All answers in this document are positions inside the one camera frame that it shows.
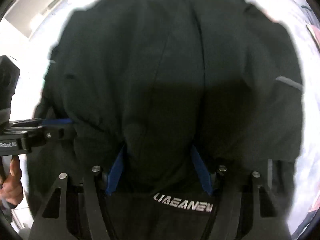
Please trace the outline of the person's left hand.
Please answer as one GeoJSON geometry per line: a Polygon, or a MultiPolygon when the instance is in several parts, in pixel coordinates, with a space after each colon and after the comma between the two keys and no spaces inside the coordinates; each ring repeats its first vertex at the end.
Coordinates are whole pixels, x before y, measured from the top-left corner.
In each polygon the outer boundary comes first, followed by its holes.
{"type": "Polygon", "coordinates": [[[17,206],[23,200],[22,171],[17,155],[13,156],[9,166],[9,175],[1,188],[1,199],[17,206]]]}

